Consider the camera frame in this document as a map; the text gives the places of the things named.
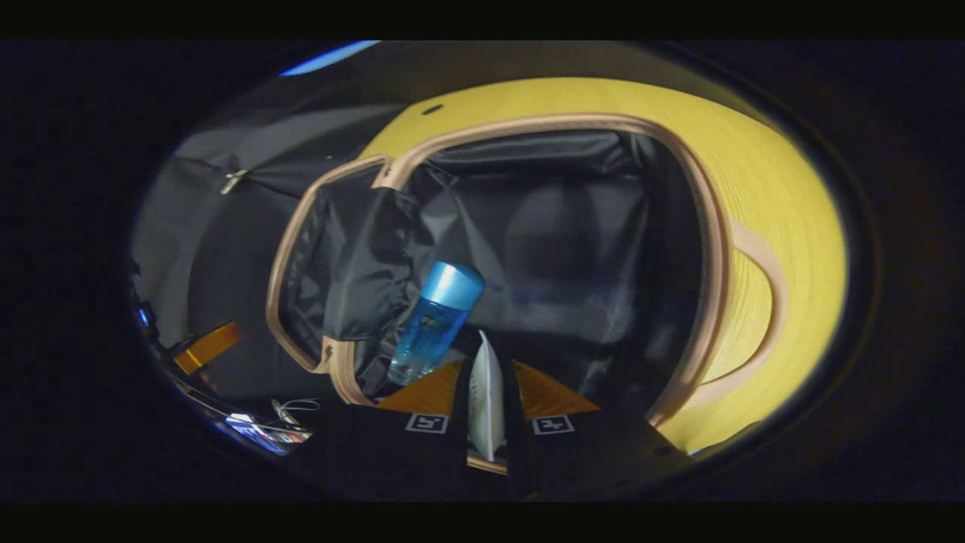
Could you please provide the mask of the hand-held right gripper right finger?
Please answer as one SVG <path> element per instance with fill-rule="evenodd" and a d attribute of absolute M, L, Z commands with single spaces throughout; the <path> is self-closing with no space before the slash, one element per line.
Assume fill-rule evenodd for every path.
<path fill-rule="evenodd" d="M 520 362 L 503 371 L 511 501 L 661 497 L 692 467 L 644 416 L 600 409 Z"/>

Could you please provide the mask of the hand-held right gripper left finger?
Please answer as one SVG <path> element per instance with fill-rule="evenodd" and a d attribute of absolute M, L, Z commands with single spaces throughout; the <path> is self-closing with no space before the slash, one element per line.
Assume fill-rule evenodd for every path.
<path fill-rule="evenodd" d="M 352 501 L 502 501 L 506 478 L 469 465 L 468 381 L 444 385 L 441 413 L 328 406 L 300 446 L 300 474 Z"/>

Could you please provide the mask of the pale blue squeeze tube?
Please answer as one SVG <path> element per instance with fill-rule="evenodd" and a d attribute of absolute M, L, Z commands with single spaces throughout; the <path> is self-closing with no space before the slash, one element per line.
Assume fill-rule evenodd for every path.
<path fill-rule="evenodd" d="M 489 337 L 483 331 L 479 336 L 469 378 L 467 436 L 480 457 L 493 463 L 504 444 L 504 380 Z"/>

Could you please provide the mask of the clear blue bottle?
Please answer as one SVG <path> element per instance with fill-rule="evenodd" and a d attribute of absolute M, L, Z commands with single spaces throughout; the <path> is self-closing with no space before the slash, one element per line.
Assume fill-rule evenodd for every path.
<path fill-rule="evenodd" d="M 390 362 L 390 381 L 407 386 L 437 370 L 485 288 L 476 269 L 435 262 Z"/>

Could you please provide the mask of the pink suitcase with black lining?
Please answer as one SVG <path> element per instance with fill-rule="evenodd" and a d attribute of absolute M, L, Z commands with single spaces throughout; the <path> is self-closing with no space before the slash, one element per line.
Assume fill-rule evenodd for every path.
<path fill-rule="evenodd" d="M 774 250 L 728 216 L 696 149 L 631 115 L 490 121 L 368 150 L 299 201 L 270 271 L 266 320 L 348 404 L 383 398 L 435 262 L 482 285 L 443 349 L 482 331 L 500 357 L 649 423 L 746 384 L 785 330 Z"/>

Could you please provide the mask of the shiny blue red object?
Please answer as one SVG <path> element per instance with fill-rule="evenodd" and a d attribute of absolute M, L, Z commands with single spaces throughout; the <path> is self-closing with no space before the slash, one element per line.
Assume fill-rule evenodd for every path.
<path fill-rule="evenodd" d="M 287 426 L 271 426 L 257 422 L 243 413 L 229 413 L 222 423 L 239 437 L 251 441 L 278 457 L 286 457 L 310 440 L 311 433 Z"/>

